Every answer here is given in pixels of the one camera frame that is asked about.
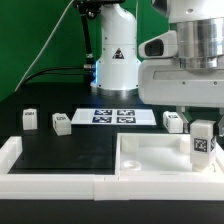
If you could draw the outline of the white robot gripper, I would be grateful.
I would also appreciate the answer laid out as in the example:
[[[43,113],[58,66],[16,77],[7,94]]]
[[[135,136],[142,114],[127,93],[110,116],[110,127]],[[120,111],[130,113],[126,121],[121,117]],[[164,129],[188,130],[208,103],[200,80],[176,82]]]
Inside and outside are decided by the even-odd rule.
[[[217,134],[224,137],[224,66],[185,70],[175,59],[145,60],[139,67],[139,97],[145,104],[177,106],[183,132],[190,129],[184,106],[220,108]]]

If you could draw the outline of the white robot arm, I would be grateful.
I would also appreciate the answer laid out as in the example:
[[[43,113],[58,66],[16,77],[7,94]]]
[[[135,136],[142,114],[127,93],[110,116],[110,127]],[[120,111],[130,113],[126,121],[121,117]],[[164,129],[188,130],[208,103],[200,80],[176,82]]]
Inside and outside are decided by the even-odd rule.
[[[91,88],[106,95],[137,91],[146,104],[218,108],[224,136],[224,0],[150,0],[169,30],[136,43],[137,21],[125,0],[74,0],[85,20],[101,17],[102,53]]]

